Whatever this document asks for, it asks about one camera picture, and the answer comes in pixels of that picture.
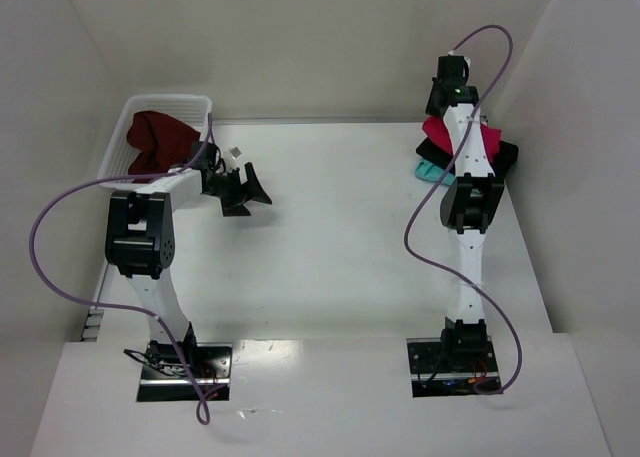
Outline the pink t shirt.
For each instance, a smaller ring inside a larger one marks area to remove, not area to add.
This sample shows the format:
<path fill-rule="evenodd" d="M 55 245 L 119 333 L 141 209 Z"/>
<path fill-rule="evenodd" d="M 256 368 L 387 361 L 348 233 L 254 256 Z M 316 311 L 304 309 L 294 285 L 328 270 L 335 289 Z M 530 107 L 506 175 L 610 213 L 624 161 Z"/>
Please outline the pink t shirt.
<path fill-rule="evenodd" d="M 446 129 L 444 121 L 441 118 L 429 116 L 422 125 L 422 131 L 425 134 L 425 138 L 428 138 L 440 149 L 446 151 L 451 155 L 452 158 L 453 147 L 450 140 L 449 132 Z M 494 154 L 498 152 L 502 132 L 499 129 L 491 128 L 485 123 L 482 123 L 481 133 L 485 152 L 489 161 L 491 162 Z"/>

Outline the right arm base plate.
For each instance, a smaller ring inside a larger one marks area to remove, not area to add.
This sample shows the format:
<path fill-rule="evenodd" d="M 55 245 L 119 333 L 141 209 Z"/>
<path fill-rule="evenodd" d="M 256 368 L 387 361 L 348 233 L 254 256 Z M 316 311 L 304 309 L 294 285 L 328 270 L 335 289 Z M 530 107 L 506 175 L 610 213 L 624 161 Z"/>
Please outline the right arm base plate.
<path fill-rule="evenodd" d="M 477 356 L 446 357 L 439 338 L 406 341 L 414 398 L 473 396 L 501 389 L 494 346 Z"/>

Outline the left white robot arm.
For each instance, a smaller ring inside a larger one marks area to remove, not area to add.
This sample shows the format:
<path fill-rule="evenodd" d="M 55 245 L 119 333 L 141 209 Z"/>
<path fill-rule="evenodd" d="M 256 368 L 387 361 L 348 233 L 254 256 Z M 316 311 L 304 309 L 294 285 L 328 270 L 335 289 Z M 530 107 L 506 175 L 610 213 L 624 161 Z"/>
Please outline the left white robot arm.
<path fill-rule="evenodd" d="M 105 254 L 134 289 L 149 322 L 147 366 L 197 363 L 197 340 L 181 309 L 170 266 L 176 254 L 173 213 L 200 196 L 220 201 L 225 217 L 248 217 L 249 202 L 270 205 L 252 162 L 208 144 L 189 169 L 178 168 L 132 191 L 112 193 Z"/>

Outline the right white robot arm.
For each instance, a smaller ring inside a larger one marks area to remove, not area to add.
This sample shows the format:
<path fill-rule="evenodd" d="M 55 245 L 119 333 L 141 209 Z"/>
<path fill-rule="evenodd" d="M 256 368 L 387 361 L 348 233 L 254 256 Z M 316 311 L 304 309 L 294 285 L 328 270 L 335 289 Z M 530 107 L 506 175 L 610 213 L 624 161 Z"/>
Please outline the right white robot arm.
<path fill-rule="evenodd" d="M 504 182 L 496 177 L 486 153 L 477 89 L 467 84 L 469 60 L 447 54 L 438 58 L 426 111 L 442 119 L 451 142 L 455 180 L 440 204 L 441 223 L 455 243 L 460 278 L 441 333 L 443 361 L 461 371 L 488 348 L 481 290 L 483 246 Z"/>

